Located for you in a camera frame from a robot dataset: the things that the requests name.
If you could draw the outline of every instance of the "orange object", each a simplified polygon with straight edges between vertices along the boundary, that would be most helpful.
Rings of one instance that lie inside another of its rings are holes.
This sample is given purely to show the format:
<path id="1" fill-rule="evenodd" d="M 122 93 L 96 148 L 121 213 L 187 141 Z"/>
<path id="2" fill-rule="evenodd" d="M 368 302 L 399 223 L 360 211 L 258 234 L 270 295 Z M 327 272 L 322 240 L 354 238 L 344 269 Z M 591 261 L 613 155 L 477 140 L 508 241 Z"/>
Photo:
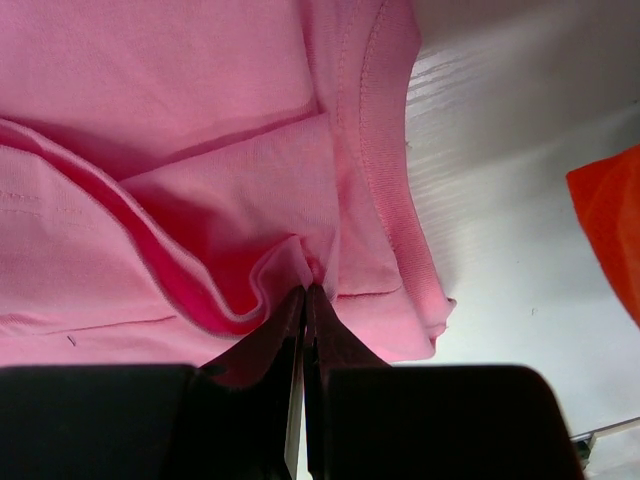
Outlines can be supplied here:
<path id="1" fill-rule="evenodd" d="M 640 325 L 640 145 L 569 172 L 567 181 L 609 283 Z"/>

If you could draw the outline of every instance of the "red-orange fabric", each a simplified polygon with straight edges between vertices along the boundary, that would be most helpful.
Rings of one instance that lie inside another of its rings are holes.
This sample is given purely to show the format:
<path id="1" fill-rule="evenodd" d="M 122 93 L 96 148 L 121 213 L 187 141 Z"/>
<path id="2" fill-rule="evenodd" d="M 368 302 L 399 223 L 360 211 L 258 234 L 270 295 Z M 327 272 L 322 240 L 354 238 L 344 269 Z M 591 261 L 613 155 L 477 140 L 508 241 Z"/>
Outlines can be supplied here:
<path id="1" fill-rule="evenodd" d="M 574 170 L 567 181 L 609 283 L 640 325 L 640 145 Z"/>

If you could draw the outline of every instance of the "pink shirt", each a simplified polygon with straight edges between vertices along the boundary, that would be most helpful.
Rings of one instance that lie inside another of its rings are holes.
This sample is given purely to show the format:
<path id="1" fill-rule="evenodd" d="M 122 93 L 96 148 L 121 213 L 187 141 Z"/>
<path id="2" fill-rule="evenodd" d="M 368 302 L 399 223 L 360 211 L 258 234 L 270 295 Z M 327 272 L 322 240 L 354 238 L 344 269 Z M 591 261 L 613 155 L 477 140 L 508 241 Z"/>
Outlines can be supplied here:
<path id="1" fill-rule="evenodd" d="M 202 364 L 321 283 L 385 360 L 452 305 L 405 0 L 0 4 L 0 364 Z"/>

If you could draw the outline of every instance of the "pink fabric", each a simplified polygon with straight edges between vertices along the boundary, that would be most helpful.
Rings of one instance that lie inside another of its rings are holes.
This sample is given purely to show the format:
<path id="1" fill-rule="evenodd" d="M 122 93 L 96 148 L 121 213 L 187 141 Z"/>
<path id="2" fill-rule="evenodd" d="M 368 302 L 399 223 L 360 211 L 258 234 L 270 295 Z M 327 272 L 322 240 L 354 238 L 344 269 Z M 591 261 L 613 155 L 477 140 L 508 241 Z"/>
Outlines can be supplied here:
<path id="1" fill-rule="evenodd" d="M 321 283 L 386 360 L 451 304 L 404 0 L 0 4 L 0 364 L 202 364 Z"/>

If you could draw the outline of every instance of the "black object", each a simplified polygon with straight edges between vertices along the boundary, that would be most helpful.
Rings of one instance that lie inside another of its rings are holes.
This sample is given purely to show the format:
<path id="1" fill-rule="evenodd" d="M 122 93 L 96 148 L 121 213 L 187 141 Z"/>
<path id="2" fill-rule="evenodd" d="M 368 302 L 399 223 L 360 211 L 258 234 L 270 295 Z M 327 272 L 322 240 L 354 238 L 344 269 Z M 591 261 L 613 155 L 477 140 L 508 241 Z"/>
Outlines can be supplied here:
<path id="1" fill-rule="evenodd" d="M 289 480 L 302 358 L 316 480 L 583 479 L 540 376 L 391 368 L 316 286 L 200 369 L 0 370 L 0 478 Z"/>

